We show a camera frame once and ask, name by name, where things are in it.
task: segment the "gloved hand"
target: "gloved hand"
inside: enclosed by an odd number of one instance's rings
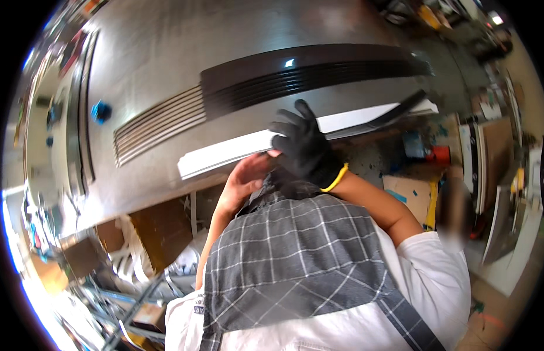
[[[338,177],[344,163],[337,158],[325,135],[318,129],[317,117],[307,102],[299,99],[295,107],[303,117],[279,109],[277,114],[287,118],[290,123],[270,124],[271,131],[285,135],[272,138],[272,146],[282,153],[277,161],[293,175],[326,189]]]

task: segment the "blue object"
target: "blue object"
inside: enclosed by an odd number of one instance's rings
[[[387,189],[385,191],[388,192],[389,194],[391,194],[392,196],[394,196],[395,199],[399,200],[400,202],[407,203],[407,198],[402,196],[401,194],[395,193],[394,191],[389,190],[389,189]]]
[[[94,105],[92,109],[90,109],[90,116],[92,117],[93,121],[98,124],[104,123],[104,121],[110,118],[111,115],[112,107],[102,100],[99,100],[98,103]]]

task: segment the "red object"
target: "red object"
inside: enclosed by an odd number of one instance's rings
[[[451,153],[449,152],[449,146],[431,146],[432,152],[426,156],[428,162],[436,162],[438,164],[449,165],[451,163]]]

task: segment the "white panel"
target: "white panel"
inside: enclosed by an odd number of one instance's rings
[[[398,102],[355,109],[335,115],[317,118],[319,129],[331,133],[360,124],[368,123],[399,106]],[[411,115],[437,113],[437,106],[424,99],[411,109]],[[182,179],[192,178],[201,173],[230,164],[251,154],[272,149],[272,137],[277,133],[261,130],[256,133],[235,137],[185,154],[178,162]]]

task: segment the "apron strap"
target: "apron strap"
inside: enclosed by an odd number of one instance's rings
[[[377,305],[415,351],[445,351],[430,327],[397,289],[377,300]]]

